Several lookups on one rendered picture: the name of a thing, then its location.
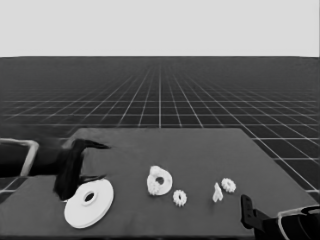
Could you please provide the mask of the small white T-shaped piece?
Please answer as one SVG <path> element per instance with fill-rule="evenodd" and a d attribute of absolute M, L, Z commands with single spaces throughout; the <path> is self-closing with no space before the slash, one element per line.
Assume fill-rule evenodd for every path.
<path fill-rule="evenodd" d="M 218 201 L 222 201 L 223 200 L 223 193 L 222 193 L 222 190 L 219 186 L 218 183 L 215 183 L 214 185 L 214 193 L 213 193 L 213 196 L 212 196 L 212 200 L 214 202 L 218 202 Z"/>

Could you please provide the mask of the large thick white disc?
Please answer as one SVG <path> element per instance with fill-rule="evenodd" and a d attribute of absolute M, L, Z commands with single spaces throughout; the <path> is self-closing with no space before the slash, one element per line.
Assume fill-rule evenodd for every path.
<path fill-rule="evenodd" d="M 90 227 L 100 221 L 114 200 L 114 188 L 107 179 L 82 184 L 66 201 L 64 218 L 76 229 Z"/>

